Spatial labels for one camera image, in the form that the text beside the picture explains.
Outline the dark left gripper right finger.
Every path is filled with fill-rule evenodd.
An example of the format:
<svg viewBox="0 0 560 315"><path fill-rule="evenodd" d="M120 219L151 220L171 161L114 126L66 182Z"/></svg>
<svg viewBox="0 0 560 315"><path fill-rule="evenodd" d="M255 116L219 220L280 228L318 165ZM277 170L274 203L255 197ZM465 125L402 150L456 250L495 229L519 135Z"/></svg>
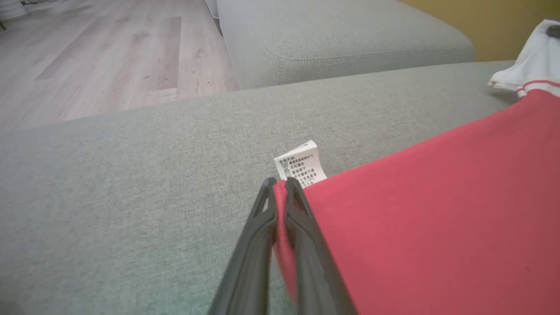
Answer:
<svg viewBox="0 0 560 315"><path fill-rule="evenodd" d="M300 183L288 178L286 189L283 225L295 259L297 315L358 315Z"/></svg>

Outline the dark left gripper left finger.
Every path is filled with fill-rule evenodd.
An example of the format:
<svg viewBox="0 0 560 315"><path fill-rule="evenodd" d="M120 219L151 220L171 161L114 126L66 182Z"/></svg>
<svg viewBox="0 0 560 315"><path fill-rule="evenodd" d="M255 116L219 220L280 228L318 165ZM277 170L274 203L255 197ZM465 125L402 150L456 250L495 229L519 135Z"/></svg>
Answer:
<svg viewBox="0 0 560 315"><path fill-rule="evenodd" d="M256 196L207 315L268 315L272 247L277 239L275 178Z"/></svg>

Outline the red shirt with white sleeves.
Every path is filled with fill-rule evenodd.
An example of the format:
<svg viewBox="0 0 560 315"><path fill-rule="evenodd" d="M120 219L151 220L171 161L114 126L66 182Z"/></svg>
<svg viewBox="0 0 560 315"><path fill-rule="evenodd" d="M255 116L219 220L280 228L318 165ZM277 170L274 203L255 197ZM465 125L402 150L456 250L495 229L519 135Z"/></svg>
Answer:
<svg viewBox="0 0 560 315"><path fill-rule="evenodd" d="M489 86L519 100L303 190L358 315L560 315L560 38ZM296 304L286 181L276 253Z"/></svg>

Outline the grey fabric sofa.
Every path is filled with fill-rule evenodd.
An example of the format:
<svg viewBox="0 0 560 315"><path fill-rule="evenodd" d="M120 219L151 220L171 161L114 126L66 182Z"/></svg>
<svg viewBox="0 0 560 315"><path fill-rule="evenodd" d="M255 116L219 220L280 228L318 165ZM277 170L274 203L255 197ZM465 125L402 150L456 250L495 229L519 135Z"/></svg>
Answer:
<svg viewBox="0 0 560 315"><path fill-rule="evenodd" d="M176 101L0 137L0 315L203 315L275 159L326 179L518 102L511 61Z"/></svg>

